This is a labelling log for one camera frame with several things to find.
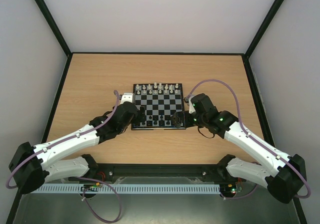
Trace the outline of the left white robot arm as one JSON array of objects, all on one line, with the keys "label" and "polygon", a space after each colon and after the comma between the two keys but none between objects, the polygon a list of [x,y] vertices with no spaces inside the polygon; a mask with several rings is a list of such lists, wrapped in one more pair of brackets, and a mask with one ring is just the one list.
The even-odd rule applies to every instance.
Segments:
[{"label": "left white robot arm", "polygon": [[8,167],[15,187],[20,194],[29,194],[57,179],[93,178],[99,166],[90,154],[69,160],[66,157],[115,138],[129,124],[138,123],[145,117],[143,107],[138,108],[126,101],[64,137],[34,146],[29,142],[19,145]]}]

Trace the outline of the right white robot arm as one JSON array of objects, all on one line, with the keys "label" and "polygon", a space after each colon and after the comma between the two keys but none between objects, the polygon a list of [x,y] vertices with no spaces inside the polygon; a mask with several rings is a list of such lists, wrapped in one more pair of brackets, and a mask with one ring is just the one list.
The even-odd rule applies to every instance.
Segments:
[{"label": "right white robot arm", "polygon": [[219,136],[255,159],[249,163],[234,155],[224,156],[217,165],[217,173],[223,180],[241,178],[258,184],[278,201],[288,204],[306,181],[304,159],[295,154],[282,152],[252,133],[240,122],[238,116],[228,111],[218,111],[205,94],[192,96],[189,110],[175,112],[172,124],[179,128],[207,128],[214,136]]}]

